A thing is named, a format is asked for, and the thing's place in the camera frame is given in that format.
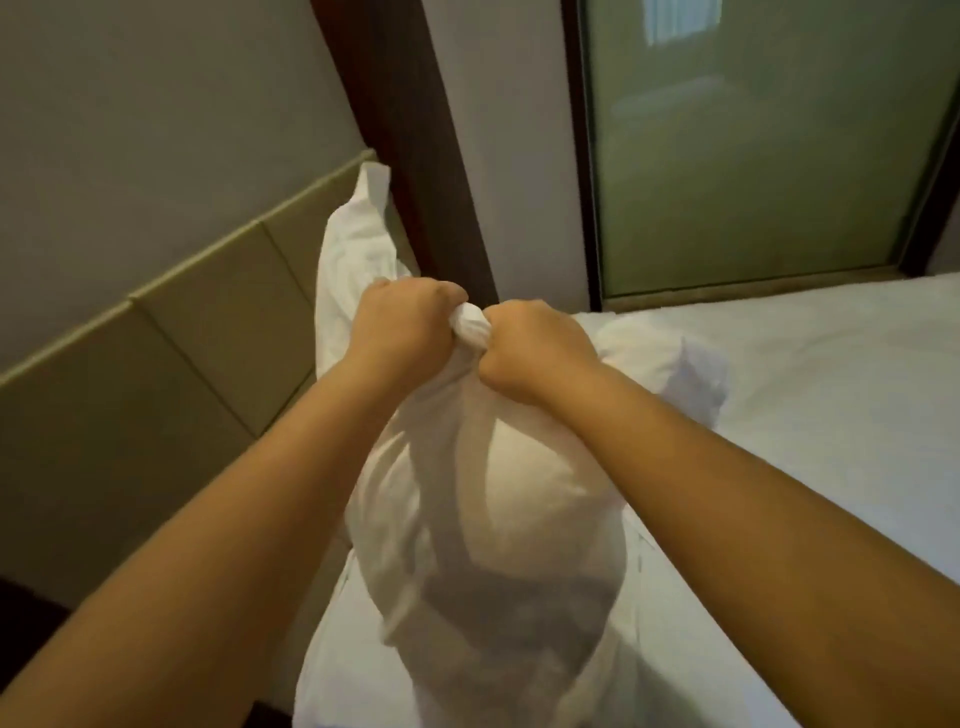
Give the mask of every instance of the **pillow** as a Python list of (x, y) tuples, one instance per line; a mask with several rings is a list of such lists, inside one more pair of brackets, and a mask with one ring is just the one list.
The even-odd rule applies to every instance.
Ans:
[[(360, 295), (409, 275), (384, 225), (387, 167), (362, 165), (327, 224), (317, 281), (317, 375), (346, 352)], [(632, 317), (582, 314), (604, 361), (712, 425), (716, 354)], [(622, 500), (583, 443), (476, 375), (490, 326), (469, 303), (462, 340), (373, 447), (347, 510), (357, 562), (426, 715), (454, 725), (575, 725), (609, 683), (608, 616), (623, 583)]]

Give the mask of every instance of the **forearm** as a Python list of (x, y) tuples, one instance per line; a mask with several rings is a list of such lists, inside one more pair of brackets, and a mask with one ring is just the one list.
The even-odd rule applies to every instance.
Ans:
[(331, 370), (81, 606), (0, 722), (239, 725), (396, 405)]
[(574, 379), (550, 408), (798, 719), (956, 719), (956, 585), (620, 373)]

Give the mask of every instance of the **white cloth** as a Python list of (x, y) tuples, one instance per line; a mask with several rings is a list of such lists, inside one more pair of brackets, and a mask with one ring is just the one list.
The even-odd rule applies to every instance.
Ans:
[[(649, 318), (730, 358), (736, 386), (721, 434), (960, 581), (960, 274), (616, 321)], [(636, 515), (626, 509), (624, 521), (630, 564), (642, 569), (627, 569), (611, 622), (629, 646), (618, 661), (633, 651), (639, 675), (618, 663), (596, 724), (795, 726)], [(304, 660), (296, 728), (420, 725), (379, 622), (351, 556)]]
[[(327, 224), (318, 376), (346, 352), (364, 289), (409, 275), (383, 221), (389, 174), (365, 163)], [(720, 357), (653, 324), (578, 320), (605, 361), (712, 425), (727, 393)], [(625, 569), (621, 501), (571, 432), (480, 382), (482, 312), (466, 303), (451, 325), (470, 346), (400, 406), (350, 500), (357, 561), (384, 643), (439, 722), (575, 725), (616, 659), (607, 625)]]

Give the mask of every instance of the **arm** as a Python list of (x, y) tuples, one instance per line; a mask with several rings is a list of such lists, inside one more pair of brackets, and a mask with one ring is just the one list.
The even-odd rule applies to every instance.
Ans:
[(801, 723), (960, 724), (960, 587), (601, 364), (568, 317), (488, 318), (480, 376), (581, 437)]
[(240, 725), (373, 443), (449, 358), (466, 297), (371, 286), (343, 361), (81, 605), (0, 698), (0, 723)]

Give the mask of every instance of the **grey wall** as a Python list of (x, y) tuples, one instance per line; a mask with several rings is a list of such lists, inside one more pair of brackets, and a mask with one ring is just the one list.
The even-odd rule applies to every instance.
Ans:
[(423, 0), (501, 300), (588, 309), (559, 0)]
[(6, 0), (0, 107), (0, 370), (363, 148), (307, 0)]

